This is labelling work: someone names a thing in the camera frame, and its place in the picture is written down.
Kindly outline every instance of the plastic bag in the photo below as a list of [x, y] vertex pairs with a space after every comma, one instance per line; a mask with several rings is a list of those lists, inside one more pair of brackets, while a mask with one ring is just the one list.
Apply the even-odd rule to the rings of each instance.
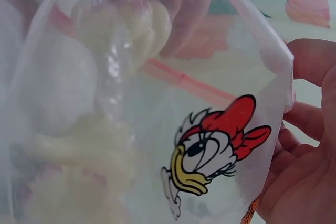
[[1, 223], [250, 222], [292, 55], [248, 0], [160, 57], [174, 29], [159, 0], [44, 0], [0, 111]]

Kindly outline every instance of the cartoon eye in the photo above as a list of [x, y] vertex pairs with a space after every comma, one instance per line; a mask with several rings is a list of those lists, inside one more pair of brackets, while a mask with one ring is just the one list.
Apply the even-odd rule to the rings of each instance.
[[190, 148], [187, 150], [187, 154], [189, 157], [193, 157], [202, 152], [204, 149], [205, 149], [205, 142], [199, 141], [190, 146]]
[[216, 172], [210, 174], [210, 175], [208, 176], [208, 179], [214, 179], [214, 178], [218, 177], [219, 175], [223, 175], [223, 174], [224, 174], [224, 171], [222, 171], [222, 170], [218, 170], [218, 171], [216, 171]]

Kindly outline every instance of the pink tulip print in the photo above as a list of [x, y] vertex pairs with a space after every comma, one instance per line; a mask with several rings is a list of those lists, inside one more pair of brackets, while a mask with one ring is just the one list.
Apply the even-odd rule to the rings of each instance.
[[286, 13], [293, 21], [329, 28], [328, 0], [288, 0]]
[[189, 42], [175, 57], [210, 59], [215, 52], [228, 50], [226, 38], [232, 24], [233, 16], [206, 16]]

